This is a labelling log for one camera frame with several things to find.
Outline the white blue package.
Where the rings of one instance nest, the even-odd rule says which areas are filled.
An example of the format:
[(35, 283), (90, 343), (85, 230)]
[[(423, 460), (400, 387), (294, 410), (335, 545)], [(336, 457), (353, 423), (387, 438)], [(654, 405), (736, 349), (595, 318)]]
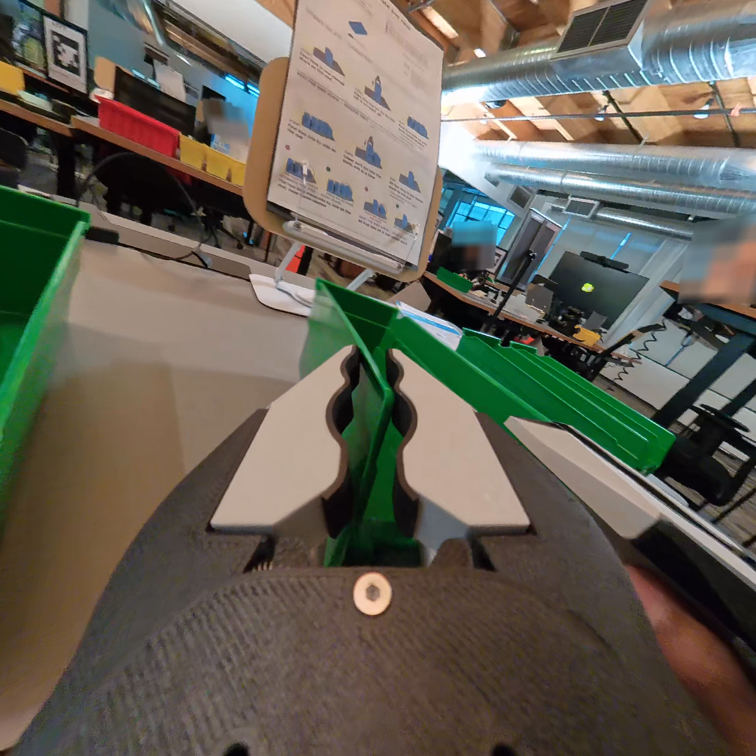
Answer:
[(396, 302), (395, 307), (402, 314), (402, 317), (409, 318), (409, 320), (419, 325), (428, 334), (432, 335), (440, 341), (440, 343), (446, 345), (453, 352), (458, 350), (463, 337), (463, 330), (461, 328), (446, 320), (412, 307), (405, 302)]

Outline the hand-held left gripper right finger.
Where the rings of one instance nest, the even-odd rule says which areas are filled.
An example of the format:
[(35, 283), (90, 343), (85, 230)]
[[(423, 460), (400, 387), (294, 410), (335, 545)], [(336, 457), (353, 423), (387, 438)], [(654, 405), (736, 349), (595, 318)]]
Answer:
[(392, 483), (400, 530), (432, 562), (447, 541), (525, 534), (531, 521), (477, 412), (398, 348), (385, 356), (400, 437)]

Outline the black white marker sign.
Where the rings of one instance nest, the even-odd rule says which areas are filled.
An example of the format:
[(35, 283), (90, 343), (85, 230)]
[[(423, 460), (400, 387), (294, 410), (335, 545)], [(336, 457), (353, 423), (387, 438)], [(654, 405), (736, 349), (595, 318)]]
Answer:
[(43, 16), (43, 30), (48, 78), (86, 96), (89, 89), (87, 31), (51, 14)]

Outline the metal ceiling vent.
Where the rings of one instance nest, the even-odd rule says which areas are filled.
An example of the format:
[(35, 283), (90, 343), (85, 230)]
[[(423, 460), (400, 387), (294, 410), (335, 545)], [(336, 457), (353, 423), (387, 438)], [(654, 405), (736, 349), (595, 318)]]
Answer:
[(601, 2), (574, 14), (556, 49), (558, 58), (626, 46), (649, 12), (649, 1)]

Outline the person's right forearm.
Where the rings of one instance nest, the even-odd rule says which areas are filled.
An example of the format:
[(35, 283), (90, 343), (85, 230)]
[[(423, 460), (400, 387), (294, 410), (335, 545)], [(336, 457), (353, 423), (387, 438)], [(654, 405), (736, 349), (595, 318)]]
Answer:
[(727, 744), (755, 754), (755, 690), (738, 658), (655, 575), (625, 566), (668, 665)]

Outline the black office chair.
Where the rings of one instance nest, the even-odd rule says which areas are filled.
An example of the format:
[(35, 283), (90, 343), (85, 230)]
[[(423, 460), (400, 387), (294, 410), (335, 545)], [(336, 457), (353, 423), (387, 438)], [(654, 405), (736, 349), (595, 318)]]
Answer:
[[(721, 507), (734, 500), (755, 467), (755, 445), (745, 433), (748, 427), (723, 411), (704, 404), (694, 408), (695, 419), (676, 435), (673, 445), (656, 470), (656, 477), (681, 484), (702, 498), (695, 503), (684, 496), (695, 512), (712, 505)], [(745, 456), (731, 473), (715, 458), (722, 445)]]

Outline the black computer monitor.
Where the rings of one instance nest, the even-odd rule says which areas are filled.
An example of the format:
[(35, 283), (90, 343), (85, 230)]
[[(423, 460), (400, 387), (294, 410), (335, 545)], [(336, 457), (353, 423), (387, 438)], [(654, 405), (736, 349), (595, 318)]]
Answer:
[(195, 107), (162, 92), (148, 80), (117, 67), (113, 93), (116, 102), (170, 126), (185, 136), (194, 135)]

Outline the printed instruction sheet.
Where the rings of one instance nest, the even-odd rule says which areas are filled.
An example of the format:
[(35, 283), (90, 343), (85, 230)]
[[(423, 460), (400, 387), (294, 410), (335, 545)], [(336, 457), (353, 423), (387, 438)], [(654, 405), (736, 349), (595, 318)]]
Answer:
[(392, 2), (297, 2), (268, 202), (418, 257), (438, 166), (442, 59)]

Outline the black wall screen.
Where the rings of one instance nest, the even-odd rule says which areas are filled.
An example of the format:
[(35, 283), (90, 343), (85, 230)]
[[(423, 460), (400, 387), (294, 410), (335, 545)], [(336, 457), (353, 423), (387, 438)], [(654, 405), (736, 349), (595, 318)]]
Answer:
[(564, 306), (604, 317), (609, 329), (645, 288), (649, 279), (629, 272), (625, 263), (591, 252), (563, 252), (547, 278)]

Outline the large silver air duct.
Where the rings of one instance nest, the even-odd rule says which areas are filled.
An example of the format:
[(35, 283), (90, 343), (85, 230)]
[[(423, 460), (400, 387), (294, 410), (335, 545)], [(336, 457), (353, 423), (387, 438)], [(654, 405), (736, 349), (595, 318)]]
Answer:
[(558, 58), (561, 36), (446, 67), (442, 106), (754, 76), (754, 1), (651, 2), (630, 43), (604, 52)]

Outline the long wooden table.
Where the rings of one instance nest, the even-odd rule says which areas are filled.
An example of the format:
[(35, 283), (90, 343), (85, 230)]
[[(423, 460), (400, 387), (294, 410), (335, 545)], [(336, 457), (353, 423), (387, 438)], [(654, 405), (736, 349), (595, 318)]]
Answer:
[(70, 124), (67, 125), (40, 113), (28, 110), (15, 101), (4, 99), (1, 100), (1, 109), (2, 112), (23, 119), (26, 122), (33, 123), (45, 131), (58, 135), (63, 139), (65, 146), (73, 146), (74, 144), (83, 143), (92, 138), (98, 139), (107, 142), (110, 145), (118, 146), (121, 149), (143, 156), (154, 163), (164, 165), (168, 168), (189, 175), (198, 181), (212, 184), (222, 191), (237, 196), (242, 196), (243, 194), (243, 187), (241, 185), (224, 181), (219, 177), (209, 174), (203, 169), (198, 169), (192, 165), (183, 163), (177, 157), (166, 156), (156, 150), (127, 139), (126, 137), (110, 132), (107, 129), (102, 129), (99, 126), (99, 120), (97, 118), (72, 117)]

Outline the wooden document stand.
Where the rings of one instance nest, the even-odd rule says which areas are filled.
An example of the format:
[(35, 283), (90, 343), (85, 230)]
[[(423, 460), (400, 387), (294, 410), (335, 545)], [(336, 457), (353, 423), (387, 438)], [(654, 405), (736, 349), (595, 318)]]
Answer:
[(300, 219), (284, 221), (268, 209), (269, 184), (274, 152), (278, 139), (280, 115), (283, 107), (289, 59), (279, 57), (265, 66), (259, 81), (259, 103), (252, 128), (250, 149), (243, 184), (243, 202), (251, 218), (266, 232), (290, 241), (287, 254), (272, 274), (250, 273), (252, 290), (263, 306), (278, 312), (308, 317), (315, 299), (315, 291), (302, 283), (284, 279), (287, 267), (301, 246), (310, 246), (355, 265), (363, 271), (347, 286), (355, 291), (374, 274), (384, 274), (403, 284), (411, 284), (426, 273), (434, 247), (436, 221), (441, 200), (442, 174), (437, 168), (428, 218), (421, 237), (421, 252), (416, 268), (399, 270), (389, 265), (389, 258), (370, 252), (364, 246), (344, 241), (331, 229), (317, 227), (314, 222)]

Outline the grey desk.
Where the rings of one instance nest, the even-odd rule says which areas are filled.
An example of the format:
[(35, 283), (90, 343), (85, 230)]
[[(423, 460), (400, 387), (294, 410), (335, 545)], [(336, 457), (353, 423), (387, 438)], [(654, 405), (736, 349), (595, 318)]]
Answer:
[(307, 335), (238, 278), (81, 248), (3, 533), (2, 751), (730, 754), (625, 566), (753, 686), (754, 570), (568, 426), (488, 416), (530, 528), (432, 562), (395, 518), (409, 556), (346, 565), (213, 531)]

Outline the red plastic bin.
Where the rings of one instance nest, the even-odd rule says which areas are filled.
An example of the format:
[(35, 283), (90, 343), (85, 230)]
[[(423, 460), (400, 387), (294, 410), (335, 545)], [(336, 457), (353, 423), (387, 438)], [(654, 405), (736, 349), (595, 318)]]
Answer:
[(157, 153), (175, 158), (180, 131), (113, 99), (98, 99), (100, 128)]

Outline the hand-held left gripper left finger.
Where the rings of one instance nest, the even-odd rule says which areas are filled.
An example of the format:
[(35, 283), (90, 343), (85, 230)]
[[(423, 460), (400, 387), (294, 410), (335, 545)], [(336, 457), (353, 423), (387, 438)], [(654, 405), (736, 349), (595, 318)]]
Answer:
[(215, 532), (336, 538), (352, 519), (345, 429), (360, 378), (355, 345), (341, 348), (259, 413), (259, 425), (213, 513)]

